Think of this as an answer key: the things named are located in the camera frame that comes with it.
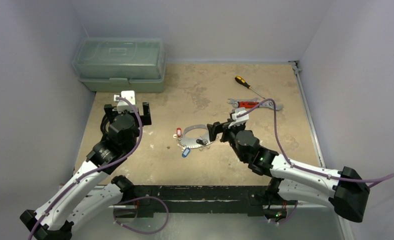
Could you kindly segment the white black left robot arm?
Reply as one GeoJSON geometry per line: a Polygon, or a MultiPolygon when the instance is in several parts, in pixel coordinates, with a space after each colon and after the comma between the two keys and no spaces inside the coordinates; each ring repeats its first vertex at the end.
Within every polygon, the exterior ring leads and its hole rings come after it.
{"type": "Polygon", "coordinates": [[[29,230],[28,239],[70,240],[73,233],[111,205],[127,205],[134,199],[131,181],[114,177],[114,183],[88,194],[138,148],[143,127],[152,123],[150,105],[142,104],[143,114],[131,101],[121,98],[117,106],[104,107],[109,125],[85,161],[67,183],[36,210],[25,210],[20,220],[29,230]]]}

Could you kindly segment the aluminium side rail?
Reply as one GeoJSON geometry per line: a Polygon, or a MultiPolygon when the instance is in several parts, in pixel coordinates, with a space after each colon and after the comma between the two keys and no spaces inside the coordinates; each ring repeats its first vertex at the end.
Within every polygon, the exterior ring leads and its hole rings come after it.
{"type": "Polygon", "coordinates": [[[323,158],[322,150],[320,148],[319,139],[318,139],[318,136],[317,136],[317,133],[316,133],[314,122],[313,122],[313,119],[312,119],[312,115],[311,115],[311,112],[310,112],[310,108],[309,108],[309,105],[308,105],[308,102],[307,102],[306,94],[305,94],[305,91],[304,91],[304,88],[303,88],[303,84],[302,84],[302,80],[301,80],[301,77],[300,77],[300,72],[302,70],[299,68],[299,61],[298,60],[297,61],[289,61],[288,63],[291,65],[291,67],[293,69],[293,74],[294,74],[296,82],[297,82],[297,86],[298,86],[298,89],[299,89],[299,92],[300,92],[300,96],[301,96],[301,100],[302,100],[302,103],[303,103],[303,106],[304,106],[304,109],[305,109],[307,122],[309,124],[310,132],[311,132],[311,138],[312,138],[312,141],[313,141],[313,144],[314,144],[314,149],[315,149],[315,152],[316,152],[316,155],[317,155],[317,159],[318,159],[319,165],[322,168],[325,168],[326,167],[325,166],[325,161],[324,161],[324,158],[323,158]]]}

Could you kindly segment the red handled adjustable wrench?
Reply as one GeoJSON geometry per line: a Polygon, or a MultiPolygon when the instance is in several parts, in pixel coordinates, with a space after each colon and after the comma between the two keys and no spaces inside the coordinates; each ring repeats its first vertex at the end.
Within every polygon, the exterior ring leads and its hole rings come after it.
{"type": "MultiPolygon", "coordinates": [[[[259,104],[259,98],[252,98],[252,99],[233,99],[229,98],[227,100],[227,103],[232,105],[234,108],[246,108],[246,109],[251,109],[255,107],[257,104],[259,104]]],[[[272,101],[266,101],[262,103],[260,108],[269,108],[271,110],[275,111],[281,111],[284,106],[280,103],[276,103],[275,105],[273,104],[272,101]]]]}

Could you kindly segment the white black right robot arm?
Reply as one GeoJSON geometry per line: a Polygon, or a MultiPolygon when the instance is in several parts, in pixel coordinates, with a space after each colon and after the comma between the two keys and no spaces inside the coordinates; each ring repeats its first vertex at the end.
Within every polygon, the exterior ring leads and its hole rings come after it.
{"type": "Polygon", "coordinates": [[[346,220],[363,221],[370,188],[353,168],[328,169],[286,160],[284,154],[262,146],[244,124],[215,122],[206,127],[210,140],[221,134],[220,141],[229,143],[238,159],[253,173],[271,178],[265,191],[269,202],[312,202],[332,207],[346,220]]]}

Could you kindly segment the green plastic toolbox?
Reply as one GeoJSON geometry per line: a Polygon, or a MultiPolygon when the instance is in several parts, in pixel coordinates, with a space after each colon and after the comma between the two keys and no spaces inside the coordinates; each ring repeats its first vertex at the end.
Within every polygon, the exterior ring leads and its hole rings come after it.
{"type": "Polygon", "coordinates": [[[72,67],[92,92],[161,93],[166,61],[161,38],[86,37],[72,67]]]}

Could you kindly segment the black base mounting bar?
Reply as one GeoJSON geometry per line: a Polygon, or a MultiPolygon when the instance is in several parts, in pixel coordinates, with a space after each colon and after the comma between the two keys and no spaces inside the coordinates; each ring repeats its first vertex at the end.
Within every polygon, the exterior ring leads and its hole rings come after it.
{"type": "Polygon", "coordinates": [[[275,219],[274,206],[293,206],[296,201],[279,195],[279,181],[263,185],[134,185],[125,176],[111,183],[120,188],[121,204],[132,206],[139,218],[158,213],[246,214],[275,219]]]}

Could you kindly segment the yellow black screwdriver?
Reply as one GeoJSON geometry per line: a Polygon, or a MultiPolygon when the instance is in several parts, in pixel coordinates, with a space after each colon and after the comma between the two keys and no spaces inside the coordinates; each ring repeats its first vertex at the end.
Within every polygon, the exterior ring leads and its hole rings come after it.
{"type": "Polygon", "coordinates": [[[248,84],[242,77],[240,77],[240,76],[237,75],[237,76],[234,78],[234,80],[235,80],[238,84],[240,84],[241,86],[243,86],[243,87],[245,87],[245,88],[247,88],[247,89],[253,91],[254,93],[256,93],[256,94],[257,94],[258,96],[260,96],[262,99],[265,99],[265,97],[264,97],[262,94],[260,94],[258,91],[256,91],[255,89],[253,89],[252,86],[251,86],[250,84],[248,84]]]}

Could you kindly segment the blue key tag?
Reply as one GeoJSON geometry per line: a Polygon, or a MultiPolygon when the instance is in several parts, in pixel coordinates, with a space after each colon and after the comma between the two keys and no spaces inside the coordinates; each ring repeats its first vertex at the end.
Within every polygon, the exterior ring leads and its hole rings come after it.
{"type": "Polygon", "coordinates": [[[183,157],[183,158],[186,158],[189,154],[190,154],[190,152],[191,152],[191,149],[190,148],[184,148],[183,149],[183,151],[182,151],[182,153],[181,153],[181,156],[183,157]]]}

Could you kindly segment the red key tag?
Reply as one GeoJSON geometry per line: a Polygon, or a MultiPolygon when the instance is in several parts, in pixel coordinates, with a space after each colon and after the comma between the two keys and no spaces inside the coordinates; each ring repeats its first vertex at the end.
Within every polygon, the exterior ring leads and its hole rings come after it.
{"type": "Polygon", "coordinates": [[[178,127],[178,128],[176,129],[176,137],[177,137],[177,138],[180,138],[181,136],[182,136],[182,129],[178,127]]]}

